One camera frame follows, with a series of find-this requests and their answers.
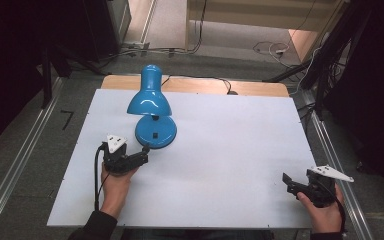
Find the cable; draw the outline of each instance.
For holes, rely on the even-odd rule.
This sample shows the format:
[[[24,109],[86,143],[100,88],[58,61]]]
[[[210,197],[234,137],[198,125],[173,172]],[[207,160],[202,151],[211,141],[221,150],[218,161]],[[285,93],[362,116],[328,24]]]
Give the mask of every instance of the cable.
[[[105,146],[106,146],[106,143],[102,143],[102,145],[99,146],[98,149],[96,150],[96,154],[95,154],[95,167],[94,167],[94,171],[95,171],[95,204],[94,204],[94,208],[95,208],[95,211],[99,210],[99,192],[100,192],[100,190],[98,191],[98,156],[99,156],[100,151],[105,150]]]
[[[195,0],[195,8],[198,6],[198,0]],[[195,11],[194,33],[196,36],[196,19],[198,18],[198,11]]]
[[[339,201],[338,197],[336,197],[336,194],[332,193],[323,183],[321,183],[317,179],[313,179],[313,180],[316,181],[319,186],[321,186],[325,191],[327,191],[335,199],[335,202],[338,205],[339,213],[341,214],[341,218],[342,218],[342,221],[341,221],[341,233],[345,234],[347,232],[347,230],[345,229],[345,220],[346,220],[347,216],[345,215],[344,206]]]
[[[307,15],[305,16],[304,21],[303,21],[303,22],[301,23],[301,25],[299,25],[299,26],[294,30],[294,32],[292,33],[291,38],[289,39],[289,42],[288,42],[288,46],[289,46],[289,44],[291,43],[292,38],[294,37],[295,33],[296,33],[299,29],[301,29],[302,26],[304,26],[305,22],[307,22],[307,19],[308,19],[308,17],[310,16],[311,11],[313,11],[314,4],[315,4],[315,3],[316,3],[316,0],[314,0],[313,3],[311,4],[310,10],[308,10]]]
[[[109,59],[106,63],[102,64],[101,66],[98,66],[96,67],[97,69],[102,69],[104,67],[106,67],[108,64],[110,64],[110,62],[112,62],[114,60],[115,57],[109,57],[109,58],[103,58],[101,60],[106,60],[106,59]],[[70,65],[70,67],[74,70],[74,71],[86,71],[86,70],[89,70],[88,68],[81,68],[81,67],[77,67],[77,66],[73,66],[73,65]]]
[[[276,53],[280,54],[280,57],[277,58],[276,56],[273,55],[272,51],[271,51],[271,48],[274,46],[274,45],[279,45],[279,44],[283,44],[286,46],[285,49],[282,49],[282,50],[277,50]],[[293,68],[292,66],[289,66],[285,63],[283,63],[282,61],[280,61],[280,58],[283,56],[283,53],[286,52],[287,50],[289,49],[289,45],[286,44],[286,43],[272,43],[270,44],[269,46],[269,54],[274,58],[274,60],[276,60],[278,63],[282,64],[283,66],[287,67],[287,68]]]
[[[173,75],[168,75],[167,79],[164,80],[164,82],[161,84],[161,86],[163,86],[168,80],[170,80],[170,78],[172,77]],[[217,77],[194,77],[194,76],[186,76],[186,75],[176,75],[176,77],[187,77],[187,78],[202,78],[202,79],[216,79],[216,80],[220,80],[220,81],[223,81],[224,84],[226,85],[226,88],[227,88],[227,93],[226,94],[229,94],[230,91],[232,90],[232,84],[229,82],[229,80],[226,80],[226,79],[223,79],[223,78],[217,78]]]
[[[301,80],[298,82],[298,85],[297,85],[297,89],[296,89],[296,91],[295,91],[295,92],[293,92],[293,93],[290,93],[290,94],[289,94],[289,96],[290,96],[290,95],[294,95],[294,94],[296,94],[296,93],[298,92],[298,90],[299,90],[299,87],[300,87],[300,85],[301,85],[301,82],[302,82],[302,80],[304,80],[304,78],[307,76],[307,73],[308,73],[308,71],[310,70],[310,68],[311,68],[311,65],[313,65],[314,56],[315,56],[316,52],[317,52],[318,50],[320,50],[320,48],[321,48],[321,47],[319,47],[319,48],[316,48],[316,49],[314,50],[314,52],[313,52],[313,55],[312,55],[312,58],[311,58],[311,62],[310,62],[310,65],[308,65],[308,68],[307,68],[307,71],[305,72],[305,75],[304,75],[304,77],[302,77],[302,78],[301,78]]]
[[[346,64],[339,63],[339,60],[345,48],[348,46],[350,42],[351,42],[351,39],[348,40],[347,43],[342,44],[342,46],[340,46],[336,54],[332,57],[331,64],[329,65],[327,85],[326,85],[324,94],[328,94],[330,90],[332,90],[335,87],[335,85],[338,83],[339,79],[337,78],[337,76],[339,76],[342,72],[341,67],[346,67]]]
[[[307,133],[308,133],[308,123],[310,122],[311,114],[314,111],[314,106],[315,106],[315,103],[311,103],[311,104],[308,104],[306,106],[303,106],[303,107],[297,109],[298,111],[300,111],[301,109],[303,109],[305,107],[309,107],[307,112],[302,117],[300,117],[300,120],[305,118],[304,119],[304,134],[305,134],[305,136],[307,136]]]
[[[102,181],[101,187],[99,188],[99,191],[98,191],[98,198],[99,198],[99,194],[101,194],[102,187],[104,186],[104,183],[105,183],[105,181],[107,181],[107,178],[109,176],[110,176],[110,173],[107,173],[107,176],[105,176],[104,180]]]
[[[120,52],[118,54],[115,54],[113,56],[109,56],[109,57],[100,59],[100,60],[107,60],[107,59],[109,59],[109,61],[106,62],[105,64],[103,64],[102,66],[97,67],[97,68],[101,69],[101,68],[107,66],[116,57],[123,56],[123,55],[129,55],[129,54],[133,54],[133,53],[139,53],[139,52],[154,52],[154,53],[169,53],[169,54],[172,54],[172,53],[176,53],[176,54],[194,54],[194,53],[196,53],[198,51],[198,49],[200,48],[201,43],[202,43],[202,27],[203,27],[203,24],[204,24],[204,17],[205,17],[205,10],[206,10],[206,8],[207,8],[207,0],[205,0],[205,2],[204,2],[204,7],[203,7],[202,13],[201,13],[198,43],[195,45],[195,47],[193,49],[185,49],[185,48],[148,48],[148,49],[132,48],[132,49]],[[83,71],[83,70],[88,70],[88,69],[86,69],[86,68],[85,69],[77,68],[77,69],[74,69],[74,70],[75,71]]]
[[[313,102],[313,103],[309,103],[309,104],[307,104],[307,105],[304,105],[304,106],[302,106],[302,107],[300,107],[300,108],[297,108],[297,111],[299,112],[299,111],[303,110],[303,109],[306,108],[306,107],[313,107],[314,104],[316,104],[316,103]]]

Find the lamp base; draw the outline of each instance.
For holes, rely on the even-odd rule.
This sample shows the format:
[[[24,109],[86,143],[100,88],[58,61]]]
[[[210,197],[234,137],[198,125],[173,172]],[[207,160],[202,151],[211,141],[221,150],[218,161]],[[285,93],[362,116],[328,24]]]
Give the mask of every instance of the lamp base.
[[[136,125],[136,139],[151,149],[163,148],[173,142],[177,127],[171,117],[143,116]]]

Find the black cable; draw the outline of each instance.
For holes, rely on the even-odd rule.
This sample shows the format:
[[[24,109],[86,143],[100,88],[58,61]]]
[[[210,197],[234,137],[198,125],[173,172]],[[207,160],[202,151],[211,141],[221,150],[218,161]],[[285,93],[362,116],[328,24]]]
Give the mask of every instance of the black cable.
[[[319,180],[317,179],[313,179],[314,181],[316,181],[318,183],[319,186],[321,186],[325,191],[327,191],[334,199],[335,199],[335,202],[336,204],[338,204],[338,209],[339,209],[339,213],[341,214],[341,233],[344,234],[347,232],[347,230],[345,229],[345,220],[346,220],[346,215],[345,215],[345,209],[344,209],[344,206],[342,205],[342,203],[339,201],[338,197],[336,197],[336,193],[332,193],[323,183],[321,183]]]
[[[105,176],[104,180],[102,181],[101,187],[99,188],[99,191],[98,191],[98,198],[99,198],[99,195],[101,194],[102,187],[104,186],[104,183],[105,183],[105,181],[107,181],[107,178],[109,176],[110,176],[110,173],[108,173],[107,176]]]
[[[268,41],[263,41],[263,42],[257,42],[254,47],[252,47],[252,50],[254,50],[254,52],[258,53],[258,54],[262,54],[260,52],[260,49],[256,48],[258,45],[260,45],[261,43],[270,43],[272,44],[273,42],[268,42]]]
[[[229,80],[226,80],[226,79],[223,79],[223,78],[217,78],[217,77],[194,77],[194,76],[187,76],[187,75],[176,75],[177,77],[187,77],[187,78],[202,78],[202,79],[216,79],[216,80],[220,80],[220,81],[223,81],[226,85],[227,83],[227,93],[226,94],[229,94],[230,91],[232,90],[232,84],[229,82]],[[172,75],[168,75],[167,79],[164,80],[164,82],[161,84],[164,85],[170,78],[172,77]]]
[[[302,115],[299,119],[303,119],[303,118],[305,118],[305,117],[307,117],[308,115],[310,115],[312,112],[313,112],[313,109],[314,107],[312,106],[312,107],[310,107],[309,109],[308,109],[308,111],[304,114],[304,115]]]
[[[164,82],[161,84],[161,86],[163,86],[169,79],[170,79],[171,75],[168,75],[167,79],[164,80]]]
[[[104,63],[104,64],[102,64],[101,66],[98,66],[98,67],[96,67],[97,69],[102,69],[102,68],[104,68],[104,67],[106,67],[108,64],[110,64],[113,60],[114,60],[114,58],[115,57],[110,57],[109,58],[109,60],[106,62],[106,63]],[[70,67],[74,70],[74,71],[86,71],[86,70],[89,70],[88,68],[81,68],[81,67],[77,67],[77,66],[73,66],[73,65],[70,65]]]
[[[336,83],[339,81],[336,77],[339,65],[346,67],[346,64],[339,63],[339,59],[342,56],[342,53],[344,52],[345,48],[348,46],[348,44],[351,42],[351,39],[348,40],[348,42],[343,43],[336,54],[332,57],[332,60],[330,61],[331,64],[329,65],[329,73],[328,73],[328,84],[326,86],[324,94],[327,94],[330,92],[330,90],[333,89],[333,87],[336,85]]]
[[[295,29],[295,31],[292,33],[291,38],[289,38],[288,45],[291,43],[292,38],[294,37],[296,31],[301,29],[302,26],[304,26],[305,22],[307,22],[308,17],[310,16],[311,11],[313,11],[314,4],[316,3],[316,0],[313,1],[313,4],[311,4],[310,10],[308,10],[307,15],[305,16],[304,21],[301,23],[301,25],[298,26],[298,28]]]
[[[188,49],[188,52],[191,54],[194,54],[198,51],[199,47],[201,46],[202,43],[202,26],[204,25],[204,17],[205,17],[205,10],[207,9],[207,0],[204,2],[204,7],[202,8],[202,14],[201,14],[201,22],[199,24],[199,39],[198,43],[195,45],[195,47],[192,50]]]
[[[342,67],[345,67],[345,66],[346,66],[345,64],[340,63],[340,62],[336,62],[336,64],[338,64],[339,66],[342,66]]]
[[[302,106],[302,107],[299,107],[299,108],[297,108],[297,111],[299,112],[299,111],[303,110],[303,109],[306,108],[306,107],[313,107],[314,104],[316,104],[316,103],[313,102],[313,103],[309,103],[309,104],[307,104],[307,105],[304,105],[304,106]]]
[[[296,82],[300,82],[302,79],[299,78],[297,74],[298,74],[298,73],[294,74],[294,77],[296,77],[296,78],[298,79],[298,81],[293,80],[293,79],[291,78],[291,76],[288,77],[289,81],[294,82],[294,83],[296,83]]]
[[[100,151],[103,151],[105,150],[105,146],[106,146],[107,143],[102,143],[101,146],[98,147],[98,149],[96,150],[96,154],[95,154],[95,204],[94,204],[94,208],[95,208],[95,211],[99,211],[99,192],[98,192],[98,156],[99,156],[99,152]]]
[[[305,130],[304,130],[305,136],[308,136],[308,124],[310,123],[310,118],[311,118],[311,115],[313,114],[314,107],[315,106],[311,107],[305,116]]]

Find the blue desk lamp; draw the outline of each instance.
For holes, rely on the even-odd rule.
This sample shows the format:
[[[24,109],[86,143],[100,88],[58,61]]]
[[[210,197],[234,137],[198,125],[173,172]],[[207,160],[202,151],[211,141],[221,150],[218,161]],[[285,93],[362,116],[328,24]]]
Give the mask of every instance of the blue desk lamp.
[[[142,146],[163,148],[176,137],[171,108],[161,92],[161,69],[148,65],[142,69],[140,91],[133,97],[127,113],[144,115],[136,125],[135,136]]]

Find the lamp cord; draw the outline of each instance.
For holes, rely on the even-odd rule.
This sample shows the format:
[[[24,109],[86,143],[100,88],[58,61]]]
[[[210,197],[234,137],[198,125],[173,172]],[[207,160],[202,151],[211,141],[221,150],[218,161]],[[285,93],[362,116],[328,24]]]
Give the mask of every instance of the lamp cord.
[[[172,75],[168,75],[167,76],[167,79],[164,80],[164,82],[161,84],[161,86],[163,86],[168,80],[170,80],[170,78],[172,77]],[[229,94],[230,91],[232,90],[232,84],[229,82],[229,80],[226,80],[226,79],[223,79],[223,78],[217,78],[217,77],[193,77],[193,76],[186,76],[186,75],[179,75],[179,77],[188,77],[188,78],[212,78],[212,79],[216,79],[216,80],[220,80],[220,81],[223,81],[226,85],[226,88],[227,88],[227,93],[226,94]]]
[[[104,181],[101,183],[101,187],[99,188],[98,190],[98,156],[99,156],[99,152],[100,151],[103,151],[105,150],[105,146],[106,146],[107,143],[102,143],[101,146],[98,147],[98,149],[96,150],[96,154],[95,154],[95,167],[94,167],[94,170],[95,170],[95,204],[94,204],[94,208],[95,208],[95,211],[98,211],[99,210],[99,194],[101,192],[101,189],[102,189],[102,186],[105,182],[105,180],[107,179],[107,177],[104,179]]]

